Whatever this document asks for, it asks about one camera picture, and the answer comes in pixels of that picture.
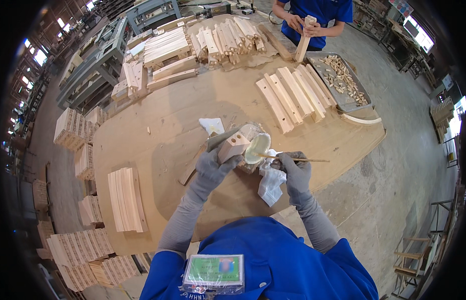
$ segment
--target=hand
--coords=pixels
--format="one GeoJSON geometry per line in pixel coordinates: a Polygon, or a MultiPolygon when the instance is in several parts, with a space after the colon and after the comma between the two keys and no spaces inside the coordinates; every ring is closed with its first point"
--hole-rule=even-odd
{"type": "Polygon", "coordinates": [[[301,29],[301,26],[304,27],[305,25],[304,21],[302,20],[302,18],[300,18],[299,15],[289,13],[285,16],[284,20],[286,21],[289,27],[293,28],[297,33],[303,35],[303,30],[301,29]]]}
{"type": "Polygon", "coordinates": [[[284,152],[277,154],[278,159],[273,160],[271,167],[286,173],[286,190],[290,195],[290,205],[301,208],[310,199],[311,164],[308,161],[293,161],[291,158],[305,159],[301,151],[284,152]]]}
{"type": "Polygon", "coordinates": [[[190,188],[186,192],[193,200],[206,202],[208,195],[243,160],[242,155],[235,155],[219,165],[217,162],[219,149],[218,146],[210,152],[202,153],[196,162],[198,176],[190,184],[190,188]]]}
{"type": "Polygon", "coordinates": [[[308,26],[303,27],[304,36],[307,38],[322,37],[320,23],[310,23],[308,26]]]}

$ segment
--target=wooden dowel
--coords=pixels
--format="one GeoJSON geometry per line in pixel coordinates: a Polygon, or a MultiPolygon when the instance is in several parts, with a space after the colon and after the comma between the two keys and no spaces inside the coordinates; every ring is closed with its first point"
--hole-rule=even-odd
{"type": "MultiPolygon", "coordinates": [[[[263,158],[268,158],[268,159],[278,159],[277,156],[270,156],[266,154],[261,154],[261,153],[256,153],[256,156],[263,157],[263,158]]],[[[328,159],[309,159],[309,158],[291,158],[294,161],[314,161],[317,163],[329,163],[330,161],[328,159]]]]}

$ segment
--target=concrete floor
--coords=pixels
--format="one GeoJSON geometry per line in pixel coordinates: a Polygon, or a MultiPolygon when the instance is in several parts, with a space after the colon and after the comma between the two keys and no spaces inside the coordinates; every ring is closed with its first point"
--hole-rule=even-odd
{"type": "MultiPolygon", "coordinates": [[[[260,9],[271,10],[267,6],[260,9]]],[[[375,41],[350,26],[341,36],[328,38],[324,50],[336,52],[356,66],[387,129],[377,148],[315,194],[382,296],[389,294],[394,284],[393,251],[402,237],[423,232],[424,223],[431,219],[429,203],[452,198],[456,168],[446,169],[444,147],[438,145],[428,116],[430,89],[422,78],[414,81],[409,73],[399,73],[375,41]]],[[[37,173],[40,166],[51,162],[52,215],[57,232],[66,233],[85,229],[77,209],[85,188],[74,177],[73,153],[53,144],[56,119],[62,113],[55,101],[59,78],[51,80],[36,118],[30,150],[37,156],[26,163],[37,173]]],[[[293,207],[273,217],[307,241],[293,207]]],[[[189,250],[195,251],[197,243],[189,250]]],[[[84,295],[88,299],[137,299],[145,280],[143,274],[116,289],[96,285],[84,295]]]]}

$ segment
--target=plastic badge holder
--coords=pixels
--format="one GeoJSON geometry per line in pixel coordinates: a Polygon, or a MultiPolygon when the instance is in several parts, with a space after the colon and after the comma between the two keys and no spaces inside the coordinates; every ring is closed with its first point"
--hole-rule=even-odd
{"type": "Polygon", "coordinates": [[[243,255],[191,255],[182,290],[198,294],[237,295],[244,292],[243,255]]]}

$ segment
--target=blue shirt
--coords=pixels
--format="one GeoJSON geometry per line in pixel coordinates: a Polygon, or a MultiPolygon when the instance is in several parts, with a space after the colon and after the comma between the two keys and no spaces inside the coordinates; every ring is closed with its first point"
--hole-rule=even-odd
{"type": "MultiPolygon", "coordinates": [[[[306,246],[270,217],[250,217],[225,225],[200,243],[199,254],[244,254],[245,292],[215,300],[376,299],[373,279],[341,239],[326,254],[306,246]]],[[[140,300],[205,299],[180,291],[186,263],[170,251],[157,253],[140,300]]]]}
{"type": "MultiPolygon", "coordinates": [[[[281,3],[290,2],[290,13],[305,18],[307,15],[315,17],[317,22],[327,25],[335,19],[342,22],[353,22],[352,0],[278,0],[281,3]]],[[[298,43],[301,35],[283,21],[281,32],[291,41],[298,43]]],[[[310,39],[310,46],[323,48],[326,45],[326,37],[318,36],[310,39]]]]}

